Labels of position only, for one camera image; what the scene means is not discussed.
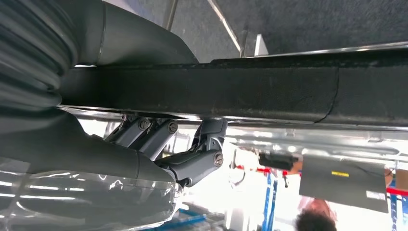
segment clear plastic wrap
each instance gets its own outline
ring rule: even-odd
[[[0,158],[1,231],[136,231],[170,220],[182,195],[175,182],[28,170]]]

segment red bar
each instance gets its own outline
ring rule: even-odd
[[[237,169],[244,169],[242,165],[237,165],[236,166]],[[262,172],[262,173],[271,173],[270,169],[268,168],[257,168],[255,169],[255,172]]]
[[[387,193],[401,196],[408,196],[408,191],[387,187]]]

